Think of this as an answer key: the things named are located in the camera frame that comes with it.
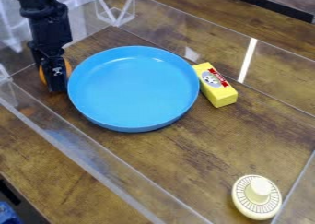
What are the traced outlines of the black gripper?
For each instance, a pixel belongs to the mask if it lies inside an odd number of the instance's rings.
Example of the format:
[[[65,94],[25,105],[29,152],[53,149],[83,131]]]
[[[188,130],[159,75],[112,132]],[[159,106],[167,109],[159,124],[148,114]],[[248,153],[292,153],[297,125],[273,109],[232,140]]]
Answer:
[[[57,0],[17,0],[26,18],[32,40],[28,43],[51,92],[67,90],[68,76],[63,46],[72,41],[68,7]]]

